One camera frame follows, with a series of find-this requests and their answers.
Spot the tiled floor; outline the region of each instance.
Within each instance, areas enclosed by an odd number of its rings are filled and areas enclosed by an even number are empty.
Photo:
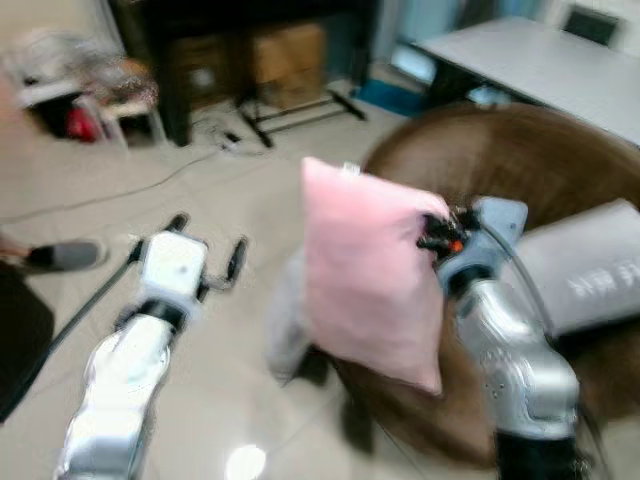
[[[284,389],[266,372],[264,306],[283,260],[303,235],[301,158],[360,162],[403,121],[363,108],[370,115],[368,123],[342,116],[286,131],[275,137],[278,148],[249,157],[215,153],[206,136],[198,134],[196,145],[188,148],[137,149],[125,158],[117,150],[25,135],[21,132],[28,127],[16,126],[19,117],[2,119],[2,230],[34,243],[89,236],[112,248],[109,262],[95,270],[30,278],[55,311],[58,330],[122,261],[131,242],[128,235],[153,232],[178,211],[191,215],[188,231],[211,246],[211,271],[222,268],[239,235],[251,240],[235,291],[210,295],[202,321],[184,333],[175,349],[169,381],[157,402],[146,480],[222,479],[229,454],[244,444],[268,453],[262,477],[268,480],[493,478],[451,470],[399,445],[360,412],[354,415],[333,372],[324,384],[298,380]],[[245,134],[233,117],[225,118]],[[201,157],[205,160],[141,193],[16,218],[152,184]],[[130,272],[97,305],[0,428],[2,478],[50,478],[78,404],[87,358],[111,331],[135,282]]]

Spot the metal stand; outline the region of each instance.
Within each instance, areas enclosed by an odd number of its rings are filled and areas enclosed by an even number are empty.
[[[357,108],[349,99],[345,98],[343,95],[339,93],[327,89],[327,93],[331,96],[330,99],[322,100],[319,102],[309,103],[307,105],[302,105],[300,107],[288,108],[286,110],[281,110],[277,113],[272,113],[270,115],[260,115],[260,105],[259,100],[257,98],[256,92],[252,94],[245,95],[244,97],[240,97],[236,101],[236,108],[238,109],[238,113],[240,117],[245,121],[245,123],[255,132],[255,134],[260,138],[260,141],[267,148],[273,148],[274,143],[271,139],[270,134],[281,132],[283,130],[288,130],[290,128],[294,128],[300,125],[305,125],[311,122],[317,122],[319,120],[323,120],[325,118],[335,117],[336,115],[342,115],[343,113],[349,113],[356,117],[358,120],[366,121],[366,114]],[[253,102],[253,115],[247,113],[242,107],[248,102]],[[323,107],[325,105],[336,104],[342,107],[340,110],[336,110],[334,112],[325,113],[323,115],[317,115],[305,120],[300,120],[297,122],[288,123],[286,125],[280,125],[278,127],[274,127],[268,130],[262,129],[262,124],[264,122],[268,122],[269,120],[274,120],[276,118],[285,117],[287,115],[300,113],[305,110],[310,110],[316,107]]]

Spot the black table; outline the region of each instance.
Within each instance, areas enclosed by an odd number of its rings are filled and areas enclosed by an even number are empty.
[[[189,104],[170,71],[169,47],[176,40],[230,32],[248,37],[259,26],[347,13],[355,19],[350,80],[361,86],[368,77],[378,4],[379,0],[143,0],[139,6],[140,33],[160,88],[159,109],[167,137],[178,146],[191,140]],[[247,95],[253,95],[251,88]],[[350,102],[345,103],[346,99],[332,97],[345,110],[353,108]],[[267,144],[259,126],[252,124],[250,118],[245,120]]]

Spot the pillow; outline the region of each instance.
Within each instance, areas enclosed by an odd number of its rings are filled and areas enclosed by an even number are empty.
[[[317,159],[303,163],[306,307],[331,355],[440,393],[443,296],[432,254],[416,247],[441,197]]]
[[[304,252],[299,248],[284,267],[265,317],[267,366],[280,386],[293,379],[311,348],[306,313]]]

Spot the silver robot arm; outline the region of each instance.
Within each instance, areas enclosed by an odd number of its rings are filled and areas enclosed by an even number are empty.
[[[572,437],[578,380],[511,287],[479,280],[456,303],[458,337],[484,375],[496,429],[529,439]]]
[[[462,222],[430,219],[433,224],[427,223],[427,235],[418,245],[444,254],[437,274],[456,304],[458,338],[484,376],[500,478],[581,478],[575,373],[547,343],[541,319],[529,315],[511,287],[496,280],[504,252],[491,236],[515,244],[526,205],[485,197],[475,207]],[[470,236],[465,223],[471,225]],[[429,228],[436,238],[428,239]],[[451,240],[459,238],[466,244],[451,254]]]
[[[245,249],[241,240],[226,277],[207,278],[204,242],[174,230],[145,244],[138,307],[91,355],[82,403],[69,424],[54,480],[140,477],[171,346],[198,318],[210,288],[233,286]]]

